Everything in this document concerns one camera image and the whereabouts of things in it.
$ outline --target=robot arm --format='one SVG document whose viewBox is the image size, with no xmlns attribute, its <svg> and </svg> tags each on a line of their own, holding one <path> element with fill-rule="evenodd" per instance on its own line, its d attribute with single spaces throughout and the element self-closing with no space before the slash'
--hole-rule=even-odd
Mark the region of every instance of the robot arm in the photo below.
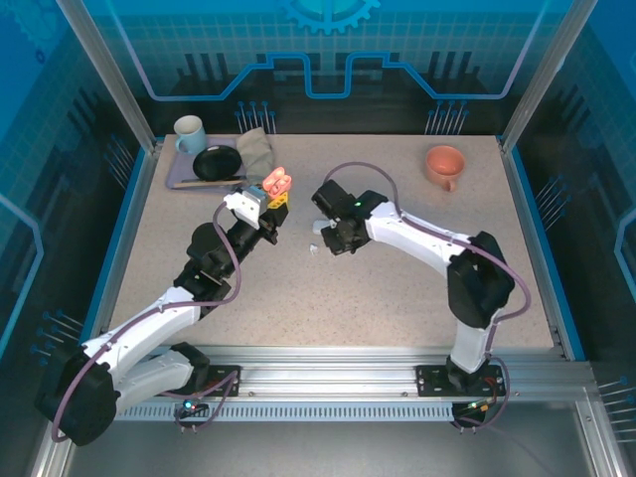
<svg viewBox="0 0 636 477">
<path fill-rule="evenodd" d="M 379 241 L 405 251 L 446 278 L 449 308 L 457 318 L 457 334 L 447 366 L 449 379 L 456 388 L 465 389 L 469 377 L 486 362 L 493 320 L 506 305 L 514 281 L 488 260 L 453 242 L 471 242 L 503 260 L 495 239 L 485 233 L 472 238 L 407 213 L 400 215 L 385 196 L 367 191 L 355 198 L 333 180 L 323 184 L 312 200 L 331 221 L 331 227 L 323 229 L 321 235 L 332 253 L 354 253 L 371 240 Z M 448 240 L 426 234 L 404 218 Z"/>
<path fill-rule="evenodd" d="M 267 195 L 256 187 L 230 194 L 225 201 L 239 218 L 226 233 L 238 262 L 261 239 L 276 244 L 277 228 L 287 216 L 286 201 L 269 202 Z M 92 442 L 108 428 L 117 413 L 143 400 L 168 391 L 189 395 L 209 385 L 207 357 L 187 343 L 139 363 L 170 336 L 194 325 L 214 309 L 202 302 L 223 300 L 231 290 L 226 278 L 235 272 L 234 263 L 213 224 L 203 224 L 194 231 L 187 253 L 190 259 L 174 280 L 174 286 L 155 303 L 118 328 L 80 346 L 59 347 L 51 356 L 36 396 L 36 407 L 54 420 L 71 382 L 106 346 L 106 351 L 80 379 L 62 416 L 60 429 L 75 444 Z M 163 309 L 170 303 L 184 305 Z M 155 309 L 131 326 L 141 314 Z M 113 335 L 123 327 L 127 331 L 116 343 L 111 343 Z"/>
</svg>

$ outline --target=towel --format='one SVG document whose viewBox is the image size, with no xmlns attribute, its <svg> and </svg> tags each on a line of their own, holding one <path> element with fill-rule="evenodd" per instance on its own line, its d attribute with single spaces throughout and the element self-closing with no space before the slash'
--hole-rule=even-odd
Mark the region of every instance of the towel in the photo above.
<svg viewBox="0 0 636 477">
<path fill-rule="evenodd" d="M 237 151 L 251 185 L 262 181 L 274 170 L 274 153 L 262 127 L 252 129 L 237 139 Z"/>
</svg>

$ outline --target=black plate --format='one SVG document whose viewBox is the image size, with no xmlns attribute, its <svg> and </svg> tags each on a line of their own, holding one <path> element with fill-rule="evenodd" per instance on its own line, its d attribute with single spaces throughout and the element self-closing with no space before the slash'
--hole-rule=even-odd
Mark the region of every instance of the black plate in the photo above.
<svg viewBox="0 0 636 477">
<path fill-rule="evenodd" d="M 230 146 L 210 146 L 195 158 L 192 169 L 202 181 L 225 181 L 240 168 L 240 154 Z"/>
</svg>

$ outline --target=beige table surface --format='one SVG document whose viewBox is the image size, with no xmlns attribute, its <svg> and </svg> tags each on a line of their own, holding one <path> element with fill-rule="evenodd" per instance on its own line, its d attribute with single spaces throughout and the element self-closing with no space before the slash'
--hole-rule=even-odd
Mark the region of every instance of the beige table surface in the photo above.
<svg viewBox="0 0 636 477">
<path fill-rule="evenodd" d="M 388 245 L 369 243 L 354 255 L 334 257 L 312 224 L 321 215 L 310 197 L 325 174 L 345 161 L 382 166 L 397 182 L 408 212 L 457 232 L 494 235 L 507 261 L 529 282 L 533 306 L 502 324 L 495 347 L 550 348 L 553 341 L 497 142 L 492 136 L 269 136 L 278 165 L 293 177 L 290 214 L 276 246 L 262 241 L 244 261 L 238 299 L 221 307 L 169 343 L 279 346 L 452 346 L 455 319 L 445 279 Z M 182 270 L 193 230 L 209 222 L 222 196 L 170 191 L 174 158 L 168 135 L 117 298 L 113 328 L 163 294 Z M 437 144 L 459 148 L 467 167 L 457 191 L 445 193 L 421 172 L 426 151 Z M 367 189 L 390 195 L 376 172 L 349 168 L 336 181 L 355 195 Z M 221 224 L 234 218 L 223 213 Z M 314 256 L 309 245 L 316 243 Z M 522 294 L 515 289 L 508 309 Z"/>
</svg>

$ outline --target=blue mug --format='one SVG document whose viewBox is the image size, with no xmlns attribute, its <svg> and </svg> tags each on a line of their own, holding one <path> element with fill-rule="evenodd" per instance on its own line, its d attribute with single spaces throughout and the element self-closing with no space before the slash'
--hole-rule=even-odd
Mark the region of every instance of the blue mug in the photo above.
<svg viewBox="0 0 636 477">
<path fill-rule="evenodd" d="M 175 147 L 178 152 L 199 154 L 208 147 L 203 121 L 197 116 L 183 116 L 175 122 L 175 132 L 179 135 Z"/>
</svg>

